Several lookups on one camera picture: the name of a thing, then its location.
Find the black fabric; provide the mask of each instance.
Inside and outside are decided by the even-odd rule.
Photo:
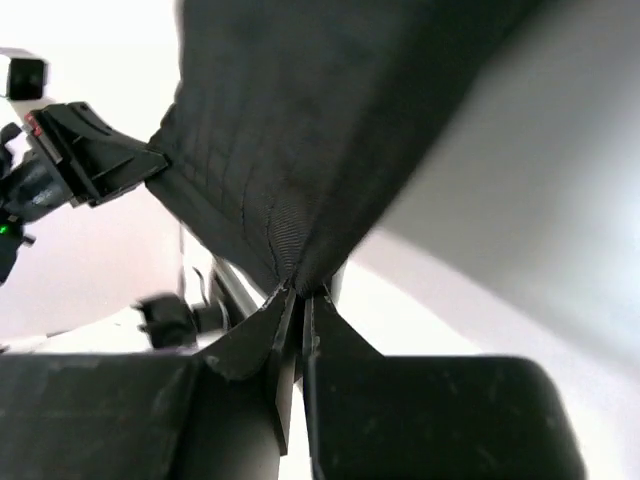
[[[266,292],[340,268],[540,0],[185,0],[149,190]]]

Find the quilted fabric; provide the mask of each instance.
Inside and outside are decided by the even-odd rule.
[[[327,281],[539,0],[185,0],[148,181],[265,291]]]

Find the camera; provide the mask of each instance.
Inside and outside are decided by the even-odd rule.
[[[9,101],[38,100],[44,94],[47,63],[18,48],[0,48],[0,96]]]

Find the black plastic bracket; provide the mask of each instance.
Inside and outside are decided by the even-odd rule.
[[[165,156],[124,135],[84,102],[26,115],[27,140],[73,206],[102,205],[169,166]]]

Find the black fabric bag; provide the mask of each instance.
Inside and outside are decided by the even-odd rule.
[[[265,292],[327,281],[540,0],[185,0],[149,190]]]

